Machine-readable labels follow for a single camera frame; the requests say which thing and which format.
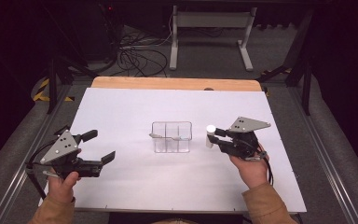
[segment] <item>sleeve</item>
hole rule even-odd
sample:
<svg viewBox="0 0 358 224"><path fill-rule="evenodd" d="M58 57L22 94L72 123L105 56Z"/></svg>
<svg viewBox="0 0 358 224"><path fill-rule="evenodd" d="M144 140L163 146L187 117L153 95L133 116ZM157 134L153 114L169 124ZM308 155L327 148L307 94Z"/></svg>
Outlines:
<svg viewBox="0 0 358 224"><path fill-rule="evenodd" d="M296 223L289 216L277 191L269 183L249 189L242 196L254 224Z"/></svg>
<svg viewBox="0 0 358 224"><path fill-rule="evenodd" d="M74 212L75 198L71 203L59 203L47 196L28 224L69 224L72 223Z"/></svg>

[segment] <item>gray carpet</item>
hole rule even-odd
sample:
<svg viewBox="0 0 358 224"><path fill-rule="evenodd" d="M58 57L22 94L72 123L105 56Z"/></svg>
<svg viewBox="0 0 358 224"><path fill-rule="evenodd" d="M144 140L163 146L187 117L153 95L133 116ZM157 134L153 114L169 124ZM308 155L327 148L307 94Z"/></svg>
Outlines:
<svg viewBox="0 0 358 224"><path fill-rule="evenodd" d="M282 64L295 33L296 30L292 27L268 28L264 31L254 28L248 43L248 51L255 70L246 72L236 46L236 40L241 39L241 30L225 31L216 38L195 32L185 32L180 35L177 70L170 71L167 68L165 71L167 77L254 79L259 77L262 71L271 70ZM169 59L169 43L151 49L162 52ZM154 53L145 53L145 56L160 63L163 62L163 58ZM101 64L96 63L91 67L98 66ZM156 70L158 70L157 65L149 64L144 71L152 73ZM102 75L108 76L118 71L119 68L115 65ZM137 71L130 71L128 74L124 72L119 75L137 76L139 74ZM263 86L268 87L268 101L273 116L294 172L298 175L298 185L308 209L307 213L301 214L304 223L358 223L358 221L348 221L350 219L346 217L345 209L343 210L343 205L332 188L333 182L326 175L325 167L318 157L317 147L303 119L302 111L296 106L293 92L299 92L301 87L286 88L282 84L284 78L285 75L279 75ZM88 77L76 77L74 85L70 87L67 94L75 96L75 100L62 103L57 114L51 118L51 125L46 130L42 142L51 139L52 134L63 125L72 123L84 90L90 86L90 83L91 79ZM48 102L36 102L34 108L0 151L0 202L12 178L15 177L13 175L18 171L33 144L37 132L45 126L44 122L48 118L47 110ZM317 81L314 79L312 80L310 113L310 119L358 213L358 160L325 105ZM25 180L18 195L11 197L15 200L8 206L7 213L1 218L0 223L26 223L32 217L39 202L36 190L28 180ZM75 223L106 224L108 214L76 212Z"/></svg>

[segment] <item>silver metal plate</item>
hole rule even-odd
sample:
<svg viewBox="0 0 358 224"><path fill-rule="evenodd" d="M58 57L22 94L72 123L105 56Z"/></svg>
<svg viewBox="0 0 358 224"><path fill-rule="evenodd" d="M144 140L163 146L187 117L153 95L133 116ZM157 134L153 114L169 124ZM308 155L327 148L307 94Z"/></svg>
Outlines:
<svg viewBox="0 0 358 224"><path fill-rule="evenodd" d="M264 121L238 117L237 120L235 120L235 122L231 125L229 130L234 133L248 133L254 130L264 129L270 126L271 126L270 123Z"/></svg>
<svg viewBox="0 0 358 224"><path fill-rule="evenodd" d="M59 157L67 155L77 150L77 143L72 134L66 130L50 148L46 155L40 160L44 164L49 161L54 161Z"/></svg>

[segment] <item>metal frame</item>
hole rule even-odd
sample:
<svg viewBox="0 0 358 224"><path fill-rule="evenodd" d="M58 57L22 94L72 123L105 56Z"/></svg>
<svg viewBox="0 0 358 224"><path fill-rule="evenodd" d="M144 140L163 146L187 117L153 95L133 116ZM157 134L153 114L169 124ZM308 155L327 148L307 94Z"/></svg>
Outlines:
<svg viewBox="0 0 358 224"><path fill-rule="evenodd" d="M246 44L252 30L257 8L252 7L250 12L182 12L173 6L172 12L172 46L170 69L175 70L178 55L178 27L231 27L246 28L242 40L238 40L238 47L241 52L246 71L253 71Z"/></svg>
<svg viewBox="0 0 358 224"><path fill-rule="evenodd" d="M54 106L54 109L52 109L50 114L46 114L45 119L43 120L42 126L39 129L36 138L34 139L33 143L31 144L28 153L25 155L24 160L22 161L20 167L14 174L12 181L10 182L9 187L7 188L7 191L5 195L3 196L1 202L0 202L0 223L4 223L5 219L7 218L7 215L13 206L13 203L15 202L17 196L20 193L20 190L22 188L22 185L24 184L27 174L25 173L25 166L23 165L26 161L29 160L31 155L41 146L43 145L44 138L48 132L48 129L53 122L55 115L60 109L60 106L62 102L64 101L66 95L68 94L69 90L71 89L71 86L65 85L61 89L59 96L58 96L58 103L56 106Z"/></svg>
<svg viewBox="0 0 358 224"><path fill-rule="evenodd" d="M288 90L291 97L295 101L298 112L301 114L304 123L307 125L308 132L310 133L310 137L314 144L315 153L319 159L319 162L324 168L324 172L332 190L336 194L337 200L341 206L345 218L347 219L348 223L358 223L358 213L356 208L351 201L350 195L348 194L336 167L330 159L329 153L324 147L324 143L322 142L321 137L313 125L312 118L302 109L301 97L299 96L299 93L297 92L296 88L293 87L288 88Z"/></svg>

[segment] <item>stand leg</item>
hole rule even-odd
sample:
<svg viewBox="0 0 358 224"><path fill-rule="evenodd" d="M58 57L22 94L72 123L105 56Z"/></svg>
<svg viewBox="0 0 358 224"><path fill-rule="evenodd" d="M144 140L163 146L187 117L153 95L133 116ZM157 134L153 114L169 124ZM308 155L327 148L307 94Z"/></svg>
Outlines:
<svg viewBox="0 0 358 224"><path fill-rule="evenodd" d="M286 83L286 86L288 87L294 87L298 84L300 79L304 76L304 74L307 72L307 66L308 63L303 60L298 60L295 67L290 72L289 76L284 81Z"/></svg>
<svg viewBox="0 0 358 224"><path fill-rule="evenodd" d="M64 57L55 57L48 64L48 75L49 75L49 106L48 114L52 112L54 107L57 104L57 78L60 78L60 81L63 85L70 85L74 80L68 67L74 67L78 71L88 75L89 77L96 78L98 74L90 71L89 69L83 67L78 63L74 63Z"/></svg>
<svg viewBox="0 0 358 224"><path fill-rule="evenodd" d="M280 67L277 67L277 68L275 68L274 70L272 70L270 72L269 71L264 71L265 75L261 76L261 77L258 77L256 79L256 81L265 82L265 81L269 80L270 78L277 76L281 72L286 71L286 69L287 69L287 67L280 66Z"/></svg>
<svg viewBox="0 0 358 224"><path fill-rule="evenodd" d="M310 64L307 63L307 68L304 76L304 86L301 96L301 104L303 106L306 115L310 115L310 80L311 80L311 69Z"/></svg>
<svg viewBox="0 0 358 224"><path fill-rule="evenodd" d="M178 59L178 26L177 26L177 6L173 6L172 12L172 46L171 46L171 60L170 69L176 70L176 63Z"/></svg>
<svg viewBox="0 0 358 224"><path fill-rule="evenodd" d="M248 25L246 27L245 35L243 36L243 40L238 41L238 46L240 47L243 63L245 64L246 71L248 71L248 72L251 72L251 71L254 70L254 68L252 66L251 59L249 57L248 50L246 49L246 44L248 43L249 35L251 33L251 30L252 30L252 25L253 25L253 22L255 20L255 12L256 12L256 10L257 10L256 7L253 7L251 9L251 17L248 20Z"/></svg>
<svg viewBox="0 0 358 224"><path fill-rule="evenodd" d="M48 102L48 114L54 109L54 106L57 104L57 79L55 72L55 61L54 59L48 64L48 92L50 101Z"/></svg>

